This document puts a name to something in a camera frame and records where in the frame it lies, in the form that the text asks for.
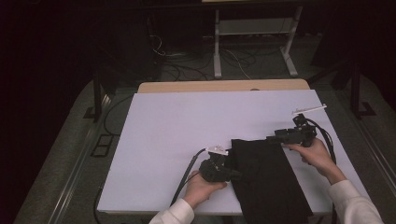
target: white tabletop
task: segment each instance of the white tabletop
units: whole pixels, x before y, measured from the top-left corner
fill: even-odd
[[[292,128],[296,108],[326,104],[315,91],[208,91],[138,93],[132,100],[108,173],[98,210],[107,213],[156,213],[169,207],[192,156],[214,145],[231,147],[231,139],[258,140],[274,130]],[[325,110],[305,115],[331,135],[337,164],[368,197]],[[314,213],[332,211],[328,181],[301,162],[298,153],[286,156]],[[193,166],[197,170],[201,154]],[[232,184],[216,191],[197,214],[242,214]]]

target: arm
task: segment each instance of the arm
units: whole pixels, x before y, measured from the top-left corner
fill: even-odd
[[[347,180],[340,168],[332,162],[326,147],[319,139],[315,138],[311,147],[286,147],[299,152],[304,162],[315,166],[329,180],[329,195],[342,223],[383,223],[373,203]]]
[[[158,213],[150,224],[172,223],[184,224],[191,223],[194,219],[193,209],[200,203],[209,199],[210,194],[218,189],[224,189],[227,184],[208,183],[198,171],[193,171],[189,176],[190,181],[187,183],[186,194],[183,199],[178,199],[170,208]]]

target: white sleeve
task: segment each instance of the white sleeve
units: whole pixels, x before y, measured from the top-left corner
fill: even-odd
[[[349,180],[332,185],[329,195],[341,223],[383,223],[373,203],[362,196]]]
[[[170,208],[159,212],[149,224],[190,224],[194,219],[191,206],[178,199]]]

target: hand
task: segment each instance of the hand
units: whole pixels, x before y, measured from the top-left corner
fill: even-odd
[[[326,176],[331,184],[347,179],[340,168],[334,164],[329,152],[319,139],[314,138],[311,147],[299,145],[285,145],[285,147],[299,152],[303,162],[315,166],[318,172]]]
[[[187,183],[186,194],[183,197],[192,209],[196,208],[198,204],[209,199],[211,193],[218,189],[224,189],[227,184],[225,182],[209,183],[205,181],[198,171],[193,171]]]

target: black cloth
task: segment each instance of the black cloth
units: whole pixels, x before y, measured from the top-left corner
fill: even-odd
[[[279,144],[232,140],[225,166],[243,174],[232,183],[248,224],[300,224],[313,216]]]

